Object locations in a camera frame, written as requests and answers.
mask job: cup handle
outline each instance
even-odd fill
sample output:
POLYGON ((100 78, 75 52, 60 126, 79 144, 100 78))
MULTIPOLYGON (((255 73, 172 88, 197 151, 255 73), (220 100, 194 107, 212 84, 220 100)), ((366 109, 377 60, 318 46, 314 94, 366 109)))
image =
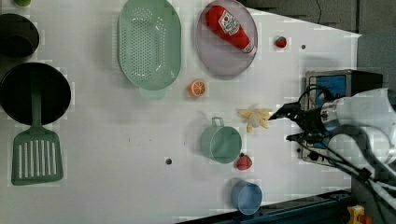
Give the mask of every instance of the cup handle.
POLYGON ((219 122, 220 122, 220 127, 224 127, 224 121, 222 120, 222 118, 219 118, 219 117, 214 117, 214 118, 212 118, 212 126, 218 127, 218 125, 216 124, 216 119, 219 120, 219 122))

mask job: orange object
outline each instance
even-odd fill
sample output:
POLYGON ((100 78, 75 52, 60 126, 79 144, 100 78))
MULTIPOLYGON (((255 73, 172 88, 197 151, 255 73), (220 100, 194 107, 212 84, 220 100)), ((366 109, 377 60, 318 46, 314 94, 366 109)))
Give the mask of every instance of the orange object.
POLYGON ((373 220, 366 215, 360 215, 358 221, 361 222, 361 224, 373 224, 373 220))
POLYGON ((189 85, 189 93, 191 96, 198 97, 205 93, 205 83, 201 80, 195 80, 189 85))

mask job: black pot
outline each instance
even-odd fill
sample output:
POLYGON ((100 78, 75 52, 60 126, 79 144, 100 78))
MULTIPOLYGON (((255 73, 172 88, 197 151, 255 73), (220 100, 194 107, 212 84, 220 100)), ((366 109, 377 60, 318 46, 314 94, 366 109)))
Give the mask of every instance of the black pot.
POLYGON ((11 58, 25 58, 38 47, 39 34, 31 21, 16 14, 0 16, 0 53, 11 58))
POLYGON ((70 105, 71 90, 64 75, 44 63, 22 63, 12 68, 0 83, 0 104, 16 121, 32 124, 32 81, 41 95, 41 123, 60 118, 70 105))

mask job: red fruit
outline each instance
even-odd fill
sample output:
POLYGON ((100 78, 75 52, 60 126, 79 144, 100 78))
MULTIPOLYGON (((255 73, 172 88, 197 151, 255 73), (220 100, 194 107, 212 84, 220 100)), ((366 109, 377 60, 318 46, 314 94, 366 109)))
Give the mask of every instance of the red fruit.
POLYGON ((361 224, 372 224, 373 220, 370 217, 367 217, 366 215, 360 215, 358 217, 358 220, 361 224))
POLYGON ((278 39, 276 40, 276 42, 275 42, 275 45, 276 45, 278 48, 281 48, 281 49, 285 48, 287 44, 288 44, 288 40, 287 40, 285 37, 283 37, 283 36, 281 36, 280 38, 278 38, 278 39))
POLYGON ((248 155, 243 155, 239 158, 238 162, 236 163, 236 167, 238 170, 247 170, 251 167, 253 162, 251 161, 248 155))

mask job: green spatula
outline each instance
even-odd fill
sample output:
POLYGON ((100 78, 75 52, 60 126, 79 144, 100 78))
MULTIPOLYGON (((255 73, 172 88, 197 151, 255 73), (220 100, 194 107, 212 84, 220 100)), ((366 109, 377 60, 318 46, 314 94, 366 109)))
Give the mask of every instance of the green spatula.
POLYGON ((15 186, 58 181, 64 176, 59 137, 41 124, 41 92, 32 77, 32 126, 14 139, 11 182, 15 186))

